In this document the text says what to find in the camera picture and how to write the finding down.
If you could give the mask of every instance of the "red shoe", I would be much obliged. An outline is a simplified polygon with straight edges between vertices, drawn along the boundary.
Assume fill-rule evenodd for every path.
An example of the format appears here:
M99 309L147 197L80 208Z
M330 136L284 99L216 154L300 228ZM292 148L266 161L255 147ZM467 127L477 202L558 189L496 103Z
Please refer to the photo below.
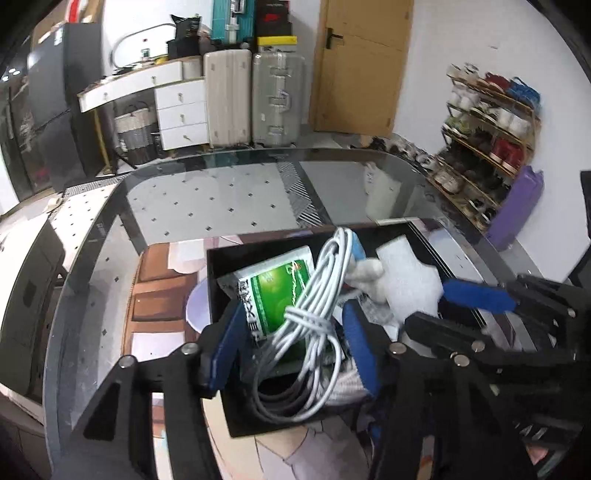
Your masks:
M506 148L509 153L503 162L503 166L511 173L517 173L523 163L523 149L512 143L509 143Z
M505 77L502 77L501 75L495 75L491 72L486 72L485 80L489 87L499 90L501 93L505 93L505 90L511 86L511 82Z
M509 155L509 145L510 143L504 138L497 138L495 146L492 147L491 153L489 154L490 158L499 164L503 163Z

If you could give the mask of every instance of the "wooden door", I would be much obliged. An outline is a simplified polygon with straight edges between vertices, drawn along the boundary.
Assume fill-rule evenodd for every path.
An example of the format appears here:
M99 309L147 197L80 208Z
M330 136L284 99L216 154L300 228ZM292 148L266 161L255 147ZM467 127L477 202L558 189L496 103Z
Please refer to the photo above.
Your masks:
M317 131L387 137L404 73L413 0L324 0L323 6L310 122Z

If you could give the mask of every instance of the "coiled cable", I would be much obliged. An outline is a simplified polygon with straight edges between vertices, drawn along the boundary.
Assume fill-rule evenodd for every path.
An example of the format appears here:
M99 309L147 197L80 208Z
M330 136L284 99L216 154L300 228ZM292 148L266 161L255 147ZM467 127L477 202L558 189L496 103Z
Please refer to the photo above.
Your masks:
M307 420L327 403L334 390L343 358L331 318L352 248L353 232L338 227L320 250L316 269L295 305L285 308L285 322L262 347L252 384L252 398L257 415L264 420L273 423ZM301 340L306 341L306 355L294 383L276 395L259 392L267 374ZM335 353L328 383L328 376L323 373L327 342Z

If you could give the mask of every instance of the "purple bag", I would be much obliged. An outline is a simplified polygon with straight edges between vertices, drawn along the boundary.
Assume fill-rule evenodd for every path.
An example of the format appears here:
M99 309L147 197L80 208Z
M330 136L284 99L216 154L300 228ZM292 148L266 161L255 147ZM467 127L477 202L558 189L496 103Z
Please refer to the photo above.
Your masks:
M486 232L486 238L497 251L509 247L524 226L531 211L538 203L544 190L544 173L534 172L529 166L520 169L509 195L503 202L491 226Z

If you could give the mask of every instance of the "white drawer cabinet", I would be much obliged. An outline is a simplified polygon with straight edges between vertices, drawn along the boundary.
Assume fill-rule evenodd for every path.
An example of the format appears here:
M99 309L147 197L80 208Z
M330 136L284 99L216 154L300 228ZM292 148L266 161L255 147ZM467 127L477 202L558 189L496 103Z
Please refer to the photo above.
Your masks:
M190 103L158 110L160 130L207 122L205 102Z
M162 148L165 150L209 142L207 124L188 125L186 127L162 130L160 132L160 138L162 140Z
M156 88L156 107L158 110L171 106L186 105L205 101L205 80L175 83Z

